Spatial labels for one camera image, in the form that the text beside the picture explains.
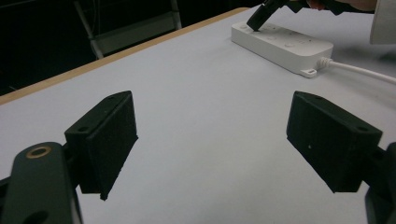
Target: dark background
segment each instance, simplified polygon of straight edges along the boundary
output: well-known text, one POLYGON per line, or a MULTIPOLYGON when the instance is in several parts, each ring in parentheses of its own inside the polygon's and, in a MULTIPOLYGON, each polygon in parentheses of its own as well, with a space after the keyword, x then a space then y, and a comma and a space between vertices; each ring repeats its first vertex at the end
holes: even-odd
MULTIPOLYGON (((171 10, 170 1, 79 0, 93 33, 105 33, 171 10), (100 23, 93 25, 94 11, 100 23)), ((186 27, 257 0, 178 0, 186 27)), ((96 60, 73 1, 0 2, 0 95, 96 60)))

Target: wooden table edge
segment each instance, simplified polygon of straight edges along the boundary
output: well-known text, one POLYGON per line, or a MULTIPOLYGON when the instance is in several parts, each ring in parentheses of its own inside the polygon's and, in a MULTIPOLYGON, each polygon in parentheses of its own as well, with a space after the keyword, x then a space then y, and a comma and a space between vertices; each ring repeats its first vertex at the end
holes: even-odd
POLYGON ((116 61, 118 59, 121 59, 121 58, 126 57, 128 55, 131 55, 133 53, 136 53, 136 52, 138 52, 138 51, 140 51, 142 49, 147 49, 147 48, 149 48, 151 46, 155 46, 157 44, 160 44, 160 43, 162 43, 162 42, 164 42, 166 40, 172 39, 172 38, 177 37, 179 35, 184 35, 184 34, 186 34, 188 32, 191 32, 191 31, 197 30, 199 28, 202 28, 204 26, 207 26, 207 25, 209 25, 209 24, 211 24, 213 22, 221 21, 221 20, 223 20, 225 18, 231 17, 231 16, 233 16, 233 15, 235 15, 237 13, 240 13, 242 11, 245 11, 247 9, 248 9, 248 7, 236 8, 234 10, 225 12, 223 14, 220 14, 220 15, 218 15, 216 17, 213 17, 213 18, 210 18, 208 20, 200 21, 200 22, 195 23, 195 24, 193 24, 191 26, 187 26, 187 27, 182 28, 180 30, 176 30, 176 31, 174 31, 172 33, 169 33, 167 35, 162 35, 162 36, 160 36, 158 38, 152 39, 152 40, 147 41, 145 43, 142 43, 140 45, 131 47, 129 49, 123 50, 123 51, 115 53, 115 54, 112 54, 112 55, 107 56, 107 57, 105 57, 105 58, 103 58, 101 60, 98 60, 98 61, 95 61, 95 62, 92 62, 92 63, 87 63, 85 65, 82 65, 81 67, 78 67, 78 68, 75 68, 73 70, 67 71, 65 73, 62 73, 62 74, 56 76, 56 77, 51 77, 51 78, 48 78, 46 80, 37 82, 37 83, 35 83, 33 85, 30 85, 28 87, 22 88, 20 90, 13 91, 11 93, 5 94, 3 96, 0 96, 0 105, 6 104, 6 103, 11 102, 13 100, 17 100, 19 98, 22 98, 23 96, 29 95, 29 94, 34 93, 36 91, 44 90, 44 89, 46 89, 46 88, 48 88, 50 86, 56 85, 58 83, 61 83, 63 81, 71 79, 73 77, 80 76, 80 75, 82 75, 84 73, 87 73, 87 72, 89 72, 89 71, 91 71, 93 69, 96 69, 98 67, 101 67, 101 66, 103 66, 105 64, 112 63, 112 62, 114 62, 114 61, 116 61))

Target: power strip switch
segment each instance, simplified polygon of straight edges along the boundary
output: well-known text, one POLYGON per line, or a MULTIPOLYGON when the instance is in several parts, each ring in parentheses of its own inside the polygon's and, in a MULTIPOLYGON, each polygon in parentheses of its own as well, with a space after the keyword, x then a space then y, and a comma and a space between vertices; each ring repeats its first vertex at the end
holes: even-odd
POLYGON ((315 77, 320 58, 332 56, 332 43, 271 23, 255 32, 245 21, 238 22, 232 26, 231 40, 304 77, 315 77))

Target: power socket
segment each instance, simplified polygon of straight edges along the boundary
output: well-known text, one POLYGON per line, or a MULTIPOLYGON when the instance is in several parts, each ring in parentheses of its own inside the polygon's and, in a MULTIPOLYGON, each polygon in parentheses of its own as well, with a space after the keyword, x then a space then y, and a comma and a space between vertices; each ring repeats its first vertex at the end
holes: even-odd
POLYGON ((255 32, 245 21, 238 22, 232 26, 231 40, 304 77, 315 77, 320 58, 332 56, 332 43, 271 23, 255 32))

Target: power outlet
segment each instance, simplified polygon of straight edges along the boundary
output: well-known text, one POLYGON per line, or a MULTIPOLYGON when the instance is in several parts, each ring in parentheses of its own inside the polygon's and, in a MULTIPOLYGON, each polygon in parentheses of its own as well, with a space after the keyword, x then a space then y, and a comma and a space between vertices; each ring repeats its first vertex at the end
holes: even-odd
POLYGON ((231 40, 304 77, 315 77, 320 58, 332 56, 332 43, 271 23, 255 32, 245 21, 238 22, 232 26, 231 40))

